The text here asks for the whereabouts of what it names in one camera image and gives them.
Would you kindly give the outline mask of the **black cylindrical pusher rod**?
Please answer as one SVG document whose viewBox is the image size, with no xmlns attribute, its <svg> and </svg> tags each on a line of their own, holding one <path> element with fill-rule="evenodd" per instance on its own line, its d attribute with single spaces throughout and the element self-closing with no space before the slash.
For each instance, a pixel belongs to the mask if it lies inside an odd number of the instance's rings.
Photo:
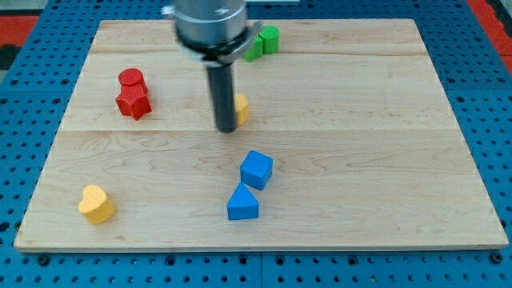
<svg viewBox="0 0 512 288">
<path fill-rule="evenodd" d="M 231 133 L 237 129 L 231 64 L 206 67 L 214 120 L 217 129 Z"/>
</svg>

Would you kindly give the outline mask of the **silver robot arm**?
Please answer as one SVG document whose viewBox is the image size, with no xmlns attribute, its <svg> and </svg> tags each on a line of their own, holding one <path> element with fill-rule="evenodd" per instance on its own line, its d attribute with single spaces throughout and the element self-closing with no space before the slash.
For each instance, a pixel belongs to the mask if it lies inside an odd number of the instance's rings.
<svg viewBox="0 0 512 288">
<path fill-rule="evenodd" d="M 173 0 L 161 14 L 174 20 L 180 47 L 205 66 L 217 129 L 235 131 L 232 64 L 252 46 L 262 23 L 248 22 L 244 0 Z"/>
</svg>

